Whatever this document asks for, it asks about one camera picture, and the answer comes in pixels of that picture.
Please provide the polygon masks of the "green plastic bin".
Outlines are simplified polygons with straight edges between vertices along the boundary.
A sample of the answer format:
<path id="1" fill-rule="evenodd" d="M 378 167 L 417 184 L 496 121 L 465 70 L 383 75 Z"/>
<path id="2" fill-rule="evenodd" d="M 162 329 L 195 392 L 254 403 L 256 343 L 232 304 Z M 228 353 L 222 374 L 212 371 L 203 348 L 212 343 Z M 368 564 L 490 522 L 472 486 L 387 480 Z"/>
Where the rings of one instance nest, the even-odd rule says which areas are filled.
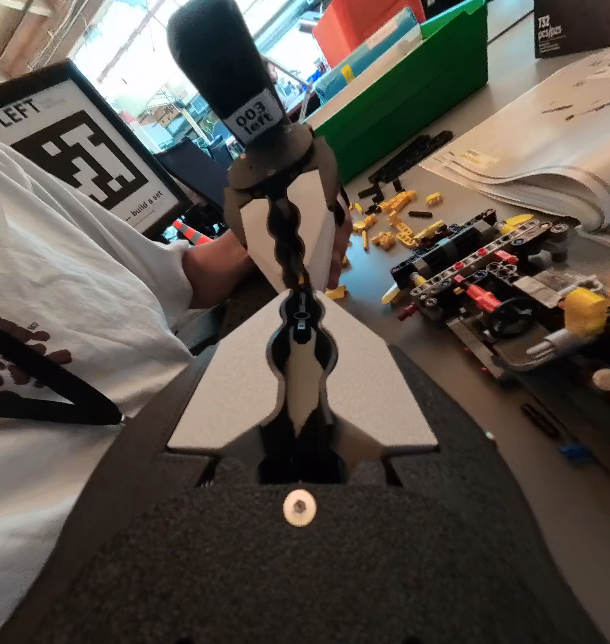
<path id="1" fill-rule="evenodd" d="M 415 28 L 403 53 L 386 52 L 308 122 L 333 150 L 347 183 L 488 82 L 488 5 L 464 1 Z"/>

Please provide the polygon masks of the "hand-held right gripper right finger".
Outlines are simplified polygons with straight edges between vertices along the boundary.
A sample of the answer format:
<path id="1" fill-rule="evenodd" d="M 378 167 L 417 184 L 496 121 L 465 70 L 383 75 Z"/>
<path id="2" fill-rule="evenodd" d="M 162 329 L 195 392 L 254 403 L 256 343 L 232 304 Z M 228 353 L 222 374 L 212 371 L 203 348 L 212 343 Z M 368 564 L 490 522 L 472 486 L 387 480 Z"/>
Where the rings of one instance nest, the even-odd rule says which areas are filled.
<path id="1" fill-rule="evenodd" d="M 322 329 L 336 348 L 325 379 L 340 457 L 427 453 L 438 446 L 390 345 L 322 292 Z"/>

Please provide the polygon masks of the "red plastic box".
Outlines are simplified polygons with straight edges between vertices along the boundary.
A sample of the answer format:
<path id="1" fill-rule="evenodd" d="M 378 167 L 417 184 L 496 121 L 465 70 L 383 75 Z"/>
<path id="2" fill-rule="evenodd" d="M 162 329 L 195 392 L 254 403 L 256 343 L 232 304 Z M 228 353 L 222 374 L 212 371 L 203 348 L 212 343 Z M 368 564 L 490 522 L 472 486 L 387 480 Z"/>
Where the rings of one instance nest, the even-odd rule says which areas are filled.
<path id="1" fill-rule="evenodd" d="M 332 1 L 313 35 L 327 60 L 340 60 L 405 7 L 419 23 L 426 21 L 421 1 Z"/>

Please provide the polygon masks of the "person's left forearm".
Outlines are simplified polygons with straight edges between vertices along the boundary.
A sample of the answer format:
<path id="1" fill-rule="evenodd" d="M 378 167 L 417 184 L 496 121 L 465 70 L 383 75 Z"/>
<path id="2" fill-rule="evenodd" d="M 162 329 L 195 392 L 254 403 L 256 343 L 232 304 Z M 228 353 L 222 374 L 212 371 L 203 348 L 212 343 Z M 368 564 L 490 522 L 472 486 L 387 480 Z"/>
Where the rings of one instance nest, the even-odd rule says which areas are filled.
<path id="1" fill-rule="evenodd" d="M 181 263 L 190 289 L 188 309 L 210 309 L 238 293 L 268 300 L 277 295 L 232 230 L 190 247 Z"/>

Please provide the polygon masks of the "pile of yellow lego pieces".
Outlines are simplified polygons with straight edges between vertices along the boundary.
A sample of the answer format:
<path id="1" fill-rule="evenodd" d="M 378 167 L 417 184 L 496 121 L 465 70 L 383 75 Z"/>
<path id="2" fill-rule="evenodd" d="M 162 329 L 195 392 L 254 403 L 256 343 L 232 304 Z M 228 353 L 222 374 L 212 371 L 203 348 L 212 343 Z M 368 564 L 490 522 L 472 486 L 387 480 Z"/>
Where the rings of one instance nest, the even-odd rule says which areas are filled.
<path id="1" fill-rule="evenodd" d="M 420 248 L 426 240 L 436 237 L 445 227 L 442 220 L 434 221 L 419 232 L 415 232 L 402 219 L 403 210 L 416 198 L 416 191 L 403 190 L 388 200 L 373 204 L 368 209 L 363 209 L 356 202 L 350 202 L 349 211 L 356 211 L 362 217 L 352 224 L 352 228 L 355 232 L 361 233 L 365 242 L 364 248 L 367 249 L 369 244 L 373 244 L 383 250 L 388 250 L 394 246 L 395 241 L 398 241 L 408 249 L 416 249 Z M 377 224 L 380 214 L 386 217 L 390 229 L 369 238 L 368 231 Z"/>

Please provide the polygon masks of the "lego set box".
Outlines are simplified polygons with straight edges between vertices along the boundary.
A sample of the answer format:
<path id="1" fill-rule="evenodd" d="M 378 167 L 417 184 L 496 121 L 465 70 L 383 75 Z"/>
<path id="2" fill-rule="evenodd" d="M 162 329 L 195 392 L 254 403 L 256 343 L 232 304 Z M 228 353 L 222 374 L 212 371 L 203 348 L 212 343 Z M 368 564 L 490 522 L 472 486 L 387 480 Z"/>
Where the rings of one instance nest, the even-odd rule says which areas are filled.
<path id="1" fill-rule="evenodd" d="M 537 59 L 610 46 L 610 1 L 534 1 Z"/>

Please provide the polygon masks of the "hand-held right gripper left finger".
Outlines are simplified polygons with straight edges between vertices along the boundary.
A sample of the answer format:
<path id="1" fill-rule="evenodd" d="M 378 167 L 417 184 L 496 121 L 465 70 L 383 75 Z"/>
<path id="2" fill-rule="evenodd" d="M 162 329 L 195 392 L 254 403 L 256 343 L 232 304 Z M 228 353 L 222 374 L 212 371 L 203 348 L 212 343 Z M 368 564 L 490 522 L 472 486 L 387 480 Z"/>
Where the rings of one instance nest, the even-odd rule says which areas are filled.
<path id="1" fill-rule="evenodd" d="M 275 296 L 219 342 L 167 443 L 170 451 L 211 457 L 264 457 L 261 428 L 284 404 L 284 380 L 269 345 L 284 324 Z"/>

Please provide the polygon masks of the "lego instruction booklet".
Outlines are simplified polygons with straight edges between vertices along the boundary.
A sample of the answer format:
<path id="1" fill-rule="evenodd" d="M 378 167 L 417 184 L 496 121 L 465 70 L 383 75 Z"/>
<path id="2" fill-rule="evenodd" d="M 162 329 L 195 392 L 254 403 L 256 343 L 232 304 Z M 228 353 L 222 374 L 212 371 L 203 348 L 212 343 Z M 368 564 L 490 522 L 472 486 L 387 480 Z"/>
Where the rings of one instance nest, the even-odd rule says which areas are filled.
<path id="1" fill-rule="evenodd" d="M 421 167 L 501 202 L 573 218 L 610 248 L 610 47 L 559 69 Z"/>

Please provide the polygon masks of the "stack of black lego beams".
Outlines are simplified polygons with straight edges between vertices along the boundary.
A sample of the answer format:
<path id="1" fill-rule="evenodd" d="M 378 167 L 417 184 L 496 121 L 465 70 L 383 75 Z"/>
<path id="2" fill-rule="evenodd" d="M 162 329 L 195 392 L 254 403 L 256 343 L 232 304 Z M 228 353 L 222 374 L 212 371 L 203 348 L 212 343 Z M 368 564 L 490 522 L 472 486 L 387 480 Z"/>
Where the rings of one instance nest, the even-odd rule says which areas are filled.
<path id="1" fill-rule="evenodd" d="M 443 130 L 434 136 L 420 135 L 405 148 L 391 157 L 384 165 L 369 175 L 370 184 L 389 183 L 399 178 L 414 165 L 419 164 L 432 153 L 441 149 L 454 137 L 451 130 Z"/>

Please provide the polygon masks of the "person's torso white t-shirt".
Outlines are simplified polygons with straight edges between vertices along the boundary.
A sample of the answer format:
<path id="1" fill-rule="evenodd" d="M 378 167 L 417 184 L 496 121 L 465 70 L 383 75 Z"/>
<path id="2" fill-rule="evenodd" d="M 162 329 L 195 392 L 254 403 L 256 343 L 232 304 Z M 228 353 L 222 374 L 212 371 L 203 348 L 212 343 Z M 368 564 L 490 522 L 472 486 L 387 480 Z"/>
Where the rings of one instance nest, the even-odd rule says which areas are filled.
<path id="1" fill-rule="evenodd" d="M 187 244 L 144 237 L 0 142 L 0 324 L 132 417 L 189 362 Z M 119 426 L 0 419 L 0 628 Z"/>

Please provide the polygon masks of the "lego car chassis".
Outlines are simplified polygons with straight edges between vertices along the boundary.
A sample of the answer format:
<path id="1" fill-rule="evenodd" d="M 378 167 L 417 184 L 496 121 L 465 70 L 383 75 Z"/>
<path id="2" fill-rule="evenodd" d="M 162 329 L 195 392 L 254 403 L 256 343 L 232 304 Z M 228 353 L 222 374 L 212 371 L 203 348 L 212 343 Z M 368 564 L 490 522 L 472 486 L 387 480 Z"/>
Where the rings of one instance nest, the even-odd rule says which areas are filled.
<path id="1" fill-rule="evenodd" d="M 400 321 L 419 313 L 449 328 L 494 374 L 610 407 L 610 279 L 565 267 L 572 229 L 532 214 L 505 221 L 490 209 L 411 249 L 382 298 L 408 296 Z"/>

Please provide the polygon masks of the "teal plastic package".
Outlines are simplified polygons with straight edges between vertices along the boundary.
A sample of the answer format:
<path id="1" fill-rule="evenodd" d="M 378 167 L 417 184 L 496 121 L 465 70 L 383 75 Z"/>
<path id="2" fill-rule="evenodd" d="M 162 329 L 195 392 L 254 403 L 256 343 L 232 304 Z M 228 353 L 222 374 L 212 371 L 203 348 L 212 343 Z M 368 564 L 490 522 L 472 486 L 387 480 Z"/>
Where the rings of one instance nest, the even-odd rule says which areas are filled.
<path id="1" fill-rule="evenodd" d="M 316 81 L 321 106 L 351 101 L 422 43 L 421 25 L 405 6 Z"/>

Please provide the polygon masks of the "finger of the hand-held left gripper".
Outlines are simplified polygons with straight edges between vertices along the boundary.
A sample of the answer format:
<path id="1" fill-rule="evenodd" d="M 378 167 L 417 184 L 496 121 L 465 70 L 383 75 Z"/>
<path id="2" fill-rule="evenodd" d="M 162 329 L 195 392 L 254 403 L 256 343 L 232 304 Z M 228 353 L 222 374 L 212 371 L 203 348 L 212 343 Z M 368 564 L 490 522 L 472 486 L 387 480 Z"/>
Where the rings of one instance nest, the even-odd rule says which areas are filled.
<path id="1" fill-rule="evenodd" d="M 309 283 L 323 291 L 331 273 L 334 237 L 348 214 L 336 157 L 326 142 L 313 143 L 303 171 L 287 188 L 287 197 L 298 209 L 297 234 Z"/>
<path id="2" fill-rule="evenodd" d="M 285 191 L 270 197 L 252 197 L 224 188 L 224 217 L 277 293 L 291 289 L 291 224 Z"/>

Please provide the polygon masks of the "black framed tag sign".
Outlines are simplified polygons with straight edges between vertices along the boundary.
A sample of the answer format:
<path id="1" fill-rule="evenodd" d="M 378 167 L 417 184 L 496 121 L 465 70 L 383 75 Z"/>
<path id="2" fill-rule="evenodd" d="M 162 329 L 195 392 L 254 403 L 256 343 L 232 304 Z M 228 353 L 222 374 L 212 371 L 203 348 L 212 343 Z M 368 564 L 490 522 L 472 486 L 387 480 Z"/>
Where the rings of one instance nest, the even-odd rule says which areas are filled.
<path id="1" fill-rule="evenodd" d="M 0 83 L 0 142 L 148 237 L 191 207 L 71 60 Z"/>

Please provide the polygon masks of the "black lego connector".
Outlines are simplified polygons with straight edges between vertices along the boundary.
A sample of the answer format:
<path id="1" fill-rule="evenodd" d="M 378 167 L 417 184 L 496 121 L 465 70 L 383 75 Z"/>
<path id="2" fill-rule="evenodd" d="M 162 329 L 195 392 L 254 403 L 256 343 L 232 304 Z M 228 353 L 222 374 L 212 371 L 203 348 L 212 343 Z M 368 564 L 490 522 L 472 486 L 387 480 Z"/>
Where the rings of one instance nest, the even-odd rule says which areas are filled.
<path id="1" fill-rule="evenodd" d="M 311 340 L 311 316 L 311 294 L 301 290 L 294 296 L 291 314 L 292 339 L 298 345 L 305 345 Z"/>

